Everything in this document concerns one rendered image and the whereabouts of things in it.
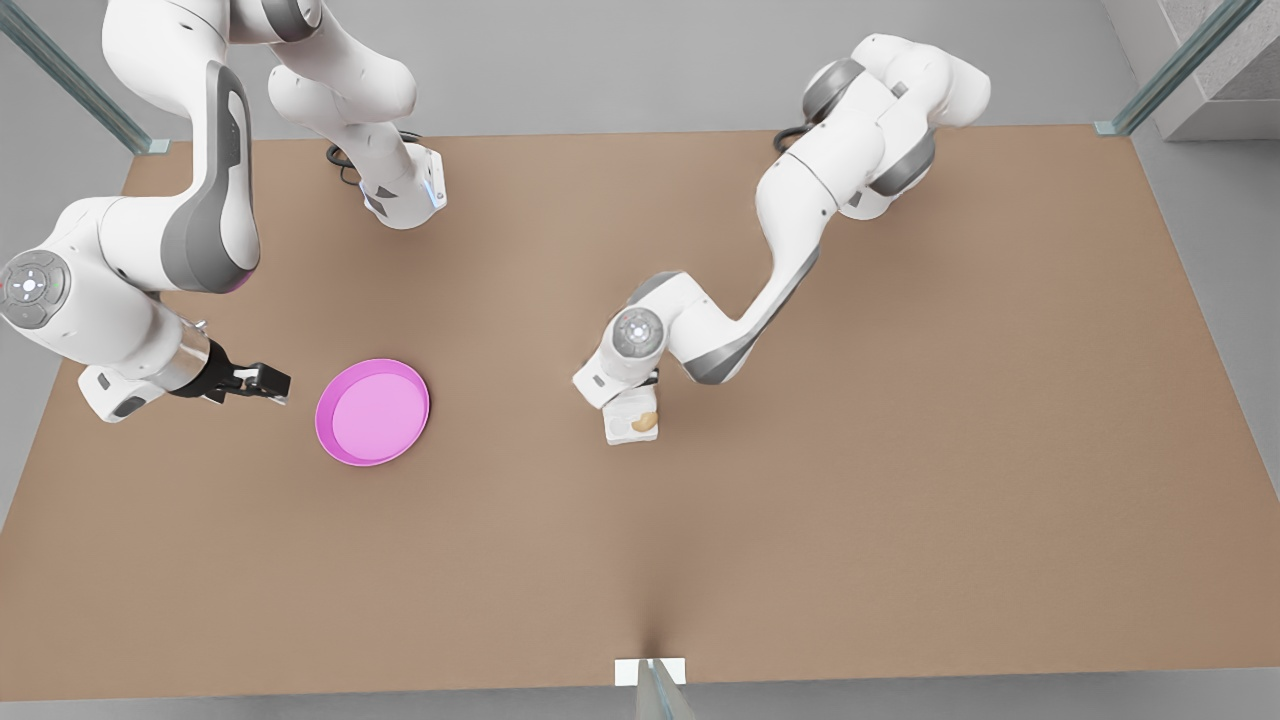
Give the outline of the pink round plate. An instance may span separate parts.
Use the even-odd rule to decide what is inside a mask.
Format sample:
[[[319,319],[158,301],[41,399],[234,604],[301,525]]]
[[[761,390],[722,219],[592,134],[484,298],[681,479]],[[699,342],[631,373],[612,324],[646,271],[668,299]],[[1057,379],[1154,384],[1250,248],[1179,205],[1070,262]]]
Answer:
[[[320,393],[314,414],[317,442],[333,459],[355,468],[389,462],[424,433],[431,411],[425,379],[394,359],[356,363]]]

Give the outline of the grey concrete block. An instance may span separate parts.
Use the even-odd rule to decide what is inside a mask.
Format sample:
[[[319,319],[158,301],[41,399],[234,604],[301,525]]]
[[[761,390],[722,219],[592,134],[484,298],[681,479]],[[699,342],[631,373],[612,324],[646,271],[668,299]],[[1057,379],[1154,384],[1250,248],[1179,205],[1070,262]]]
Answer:
[[[1280,140],[1280,0],[1262,3],[1156,114],[1170,142]]]

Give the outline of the silver frame post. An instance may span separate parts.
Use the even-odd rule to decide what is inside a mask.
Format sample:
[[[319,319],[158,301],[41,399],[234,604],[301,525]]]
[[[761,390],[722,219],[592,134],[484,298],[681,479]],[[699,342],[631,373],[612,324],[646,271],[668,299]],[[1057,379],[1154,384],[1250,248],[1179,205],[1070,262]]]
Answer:
[[[0,32],[133,155],[163,155],[172,141],[151,137],[14,0],[0,0]]]
[[[698,720],[686,684],[684,657],[614,660],[614,685],[636,689],[634,720]]]
[[[1157,111],[1262,0],[1100,0],[1138,90],[1114,117],[1094,123],[1102,137],[1156,126]]]

